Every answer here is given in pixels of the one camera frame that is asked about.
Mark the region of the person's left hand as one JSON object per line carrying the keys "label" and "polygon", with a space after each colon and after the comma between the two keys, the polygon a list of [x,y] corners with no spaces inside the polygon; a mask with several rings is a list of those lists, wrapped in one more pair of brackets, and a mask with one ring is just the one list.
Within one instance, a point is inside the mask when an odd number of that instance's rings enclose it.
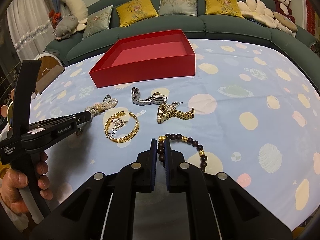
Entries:
{"label": "person's left hand", "polygon": [[[37,182],[41,189],[40,194],[45,200],[52,200],[53,192],[50,187],[50,181],[46,176],[48,172],[48,165],[46,160],[48,155],[45,152],[40,154],[41,161],[36,165],[36,171],[40,175]],[[20,171],[9,169],[3,177],[1,186],[1,198],[4,204],[16,215],[28,213],[29,210],[24,203],[19,189],[23,189],[28,186],[28,178]]]}

